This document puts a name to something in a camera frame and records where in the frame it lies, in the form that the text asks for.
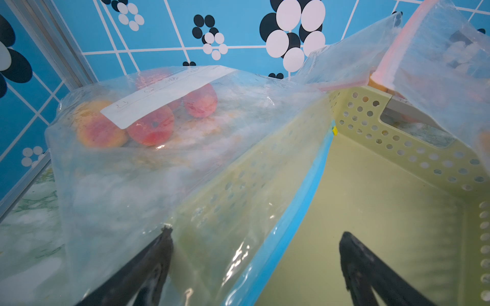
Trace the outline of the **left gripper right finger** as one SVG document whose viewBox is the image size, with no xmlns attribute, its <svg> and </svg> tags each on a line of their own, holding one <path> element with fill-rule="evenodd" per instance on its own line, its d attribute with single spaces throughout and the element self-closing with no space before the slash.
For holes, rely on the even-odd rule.
<svg viewBox="0 0 490 306">
<path fill-rule="evenodd" d="M 350 232 L 339 242 L 340 263 L 354 305 L 434 305 Z"/>
</svg>

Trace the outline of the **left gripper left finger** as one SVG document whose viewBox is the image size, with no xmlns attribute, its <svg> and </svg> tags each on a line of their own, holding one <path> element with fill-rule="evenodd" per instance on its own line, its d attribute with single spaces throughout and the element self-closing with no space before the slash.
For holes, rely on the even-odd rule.
<svg viewBox="0 0 490 306">
<path fill-rule="evenodd" d="M 173 229 L 162 232 L 79 305 L 158 305 L 167 280 L 174 243 Z"/>
</svg>

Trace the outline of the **pale green plastic basket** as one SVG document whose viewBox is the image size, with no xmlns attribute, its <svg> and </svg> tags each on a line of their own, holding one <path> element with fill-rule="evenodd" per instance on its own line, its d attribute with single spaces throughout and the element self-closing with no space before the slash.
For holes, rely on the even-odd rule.
<svg viewBox="0 0 490 306">
<path fill-rule="evenodd" d="M 489 176 L 460 142 L 411 135 L 394 102 L 358 87 L 264 138 L 220 128 L 162 305 L 353 305 L 344 232 L 435 305 L 488 305 Z"/>
</svg>

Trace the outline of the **clear zip-top bag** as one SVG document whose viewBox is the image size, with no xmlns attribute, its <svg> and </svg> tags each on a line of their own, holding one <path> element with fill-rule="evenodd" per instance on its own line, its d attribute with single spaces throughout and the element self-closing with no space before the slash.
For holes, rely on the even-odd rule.
<svg viewBox="0 0 490 306">
<path fill-rule="evenodd" d="M 182 98 L 206 84 L 216 91 L 218 106 L 209 117 L 195 118 Z M 213 142 L 220 128 L 231 136 L 244 135 L 246 128 L 260 128 L 264 138 L 327 98 L 326 92 L 311 85 L 224 66 L 158 68 L 70 93 L 45 136 L 75 304 L 170 225 L 174 252 L 158 304 L 162 305 L 176 253 L 177 212 L 207 173 L 198 152 Z M 123 146 L 92 148 L 78 141 L 73 112 L 84 102 L 98 100 L 112 102 L 101 113 L 126 131 L 128 141 Z M 165 105 L 175 118 L 172 136 L 152 147 L 134 141 L 127 128 Z"/>
</svg>

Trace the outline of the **pink red peach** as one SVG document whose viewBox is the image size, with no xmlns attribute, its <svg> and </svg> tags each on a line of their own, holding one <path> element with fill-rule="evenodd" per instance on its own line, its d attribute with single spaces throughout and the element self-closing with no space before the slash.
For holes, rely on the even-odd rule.
<svg viewBox="0 0 490 306">
<path fill-rule="evenodd" d="M 212 115 L 218 106 L 218 97 L 211 84 L 192 91 L 182 98 L 188 113 L 195 118 L 206 118 Z"/>
</svg>

